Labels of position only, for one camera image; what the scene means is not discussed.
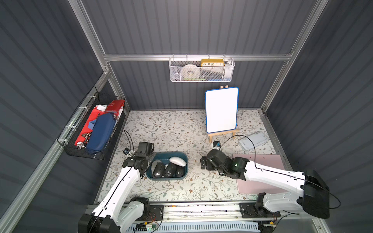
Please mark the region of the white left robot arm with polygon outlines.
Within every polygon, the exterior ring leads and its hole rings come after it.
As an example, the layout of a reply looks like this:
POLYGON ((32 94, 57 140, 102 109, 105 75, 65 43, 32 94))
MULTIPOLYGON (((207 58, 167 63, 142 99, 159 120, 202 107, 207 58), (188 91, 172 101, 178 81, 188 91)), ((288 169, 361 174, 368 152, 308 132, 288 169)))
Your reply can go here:
POLYGON ((134 197, 122 210, 135 183, 141 180, 153 157, 154 144, 140 142, 138 151, 125 159, 120 174, 103 201, 91 214, 83 214, 79 233, 125 233, 139 218, 149 215, 149 199, 134 197))

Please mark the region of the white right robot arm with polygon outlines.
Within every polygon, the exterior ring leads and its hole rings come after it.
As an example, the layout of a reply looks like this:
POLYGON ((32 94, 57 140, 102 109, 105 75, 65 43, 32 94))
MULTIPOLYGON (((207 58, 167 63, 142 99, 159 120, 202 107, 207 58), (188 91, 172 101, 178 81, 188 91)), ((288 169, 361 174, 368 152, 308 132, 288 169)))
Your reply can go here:
POLYGON ((330 189, 314 170, 286 171, 264 166, 243 157, 230 158, 222 151, 212 149, 205 156, 220 175, 234 180, 266 183, 284 190, 284 193, 260 193, 258 212, 300 211, 317 218, 330 217, 330 189))

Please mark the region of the black Lecoo mouse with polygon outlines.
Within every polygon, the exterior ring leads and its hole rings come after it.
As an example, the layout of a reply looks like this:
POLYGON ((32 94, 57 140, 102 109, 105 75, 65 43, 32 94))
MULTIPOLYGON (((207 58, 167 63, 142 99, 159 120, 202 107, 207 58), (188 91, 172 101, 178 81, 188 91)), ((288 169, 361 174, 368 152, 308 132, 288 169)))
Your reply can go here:
POLYGON ((163 177, 165 178, 172 178, 174 177, 176 170, 177 170, 177 165, 173 163, 169 163, 164 171, 163 177))

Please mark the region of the white slim mouse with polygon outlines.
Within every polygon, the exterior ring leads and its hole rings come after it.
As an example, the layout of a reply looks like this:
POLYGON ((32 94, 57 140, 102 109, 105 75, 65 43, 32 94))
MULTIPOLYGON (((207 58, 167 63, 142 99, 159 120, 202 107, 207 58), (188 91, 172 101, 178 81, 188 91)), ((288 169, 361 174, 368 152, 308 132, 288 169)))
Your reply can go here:
POLYGON ((180 158, 180 157, 176 157, 176 156, 171 157, 171 158, 169 159, 169 161, 170 161, 171 163, 175 164, 175 165, 180 166, 180 167, 185 167, 185 166, 187 165, 187 162, 186 162, 184 159, 182 159, 182 158, 180 158))

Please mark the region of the teal storage box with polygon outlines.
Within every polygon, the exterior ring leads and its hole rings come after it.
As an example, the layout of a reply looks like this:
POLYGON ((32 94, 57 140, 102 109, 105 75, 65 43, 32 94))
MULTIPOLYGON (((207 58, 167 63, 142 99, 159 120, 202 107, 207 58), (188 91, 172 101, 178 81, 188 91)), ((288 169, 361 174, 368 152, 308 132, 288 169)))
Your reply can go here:
POLYGON ((188 158, 184 153, 182 153, 182 152, 158 152, 158 153, 155 154, 155 157, 154 157, 153 161, 150 163, 150 168, 147 170, 146 175, 151 180, 171 181, 171 180, 182 180, 186 177, 187 173, 188 173, 188 158), (170 163, 169 159, 171 157, 174 157, 174 156, 180 157, 187 162, 187 165, 185 166, 185 176, 182 177, 182 178, 176 178, 175 176, 172 177, 172 178, 165 178, 165 177, 158 178, 158 179, 153 178, 152 177, 152 172, 153 172, 152 165, 153 165, 153 163, 162 162, 163 164, 165 164, 165 167, 166 167, 170 163))

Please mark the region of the black mouse with logo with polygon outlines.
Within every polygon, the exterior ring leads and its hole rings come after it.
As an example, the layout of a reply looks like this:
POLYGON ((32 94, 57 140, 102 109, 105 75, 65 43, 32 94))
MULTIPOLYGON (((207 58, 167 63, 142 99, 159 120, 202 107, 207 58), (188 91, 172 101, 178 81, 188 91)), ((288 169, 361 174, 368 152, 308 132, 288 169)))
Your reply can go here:
POLYGON ((182 178, 185 176, 185 167, 177 166, 174 176, 176 178, 182 178))

